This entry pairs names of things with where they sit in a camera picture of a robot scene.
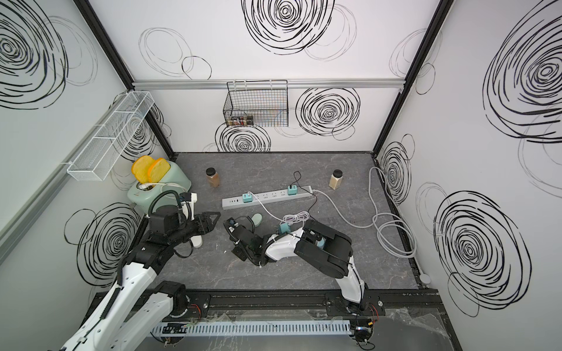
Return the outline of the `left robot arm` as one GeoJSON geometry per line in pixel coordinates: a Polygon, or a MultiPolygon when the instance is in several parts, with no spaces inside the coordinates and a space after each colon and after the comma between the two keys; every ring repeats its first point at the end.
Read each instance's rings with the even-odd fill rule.
{"type": "Polygon", "coordinates": [[[194,195],[167,190],[150,204],[141,240],[119,262],[116,278],[95,311],[64,343],[63,350],[136,350],[166,317],[183,317],[190,307],[182,283],[159,283],[137,312],[133,307],[176,248],[212,232],[221,214],[194,211],[194,195]]]}

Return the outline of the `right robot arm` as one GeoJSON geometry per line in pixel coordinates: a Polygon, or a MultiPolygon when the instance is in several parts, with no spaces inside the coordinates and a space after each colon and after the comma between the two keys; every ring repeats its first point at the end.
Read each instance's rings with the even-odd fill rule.
{"type": "Polygon", "coordinates": [[[314,219],[292,232],[274,233],[260,237],[235,219],[224,223],[232,253],[242,261],[264,267],[288,257],[299,257],[326,276],[335,279],[347,310],[352,314],[367,307],[365,293],[368,286],[360,277],[354,262],[352,240],[349,236],[314,219]]]}

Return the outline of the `blue earbud case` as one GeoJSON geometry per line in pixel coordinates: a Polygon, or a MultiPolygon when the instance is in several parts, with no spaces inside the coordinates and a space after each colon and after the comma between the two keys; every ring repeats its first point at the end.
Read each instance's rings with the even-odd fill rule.
{"type": "Polygon", "coordinates": [[[326,244],[326,239],[322,237],[320,241],[317,242],[317,247],[323,249],[325,244],[326,244]]]}

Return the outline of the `mint green earbud case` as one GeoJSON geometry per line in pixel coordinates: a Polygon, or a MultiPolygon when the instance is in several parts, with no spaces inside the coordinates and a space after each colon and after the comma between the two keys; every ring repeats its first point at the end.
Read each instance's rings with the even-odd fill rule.
{"type": "Polygon", "coordinates": [[[253,225],[255,225],[256,227],[258,227],[258,226],[262,223],[263,217],[262,217],[261,214],[257,213],[257,214],[254,214],[254,215],[251,217],[251,220],[252,220],[252,222],[253,222],[253,225]]]}

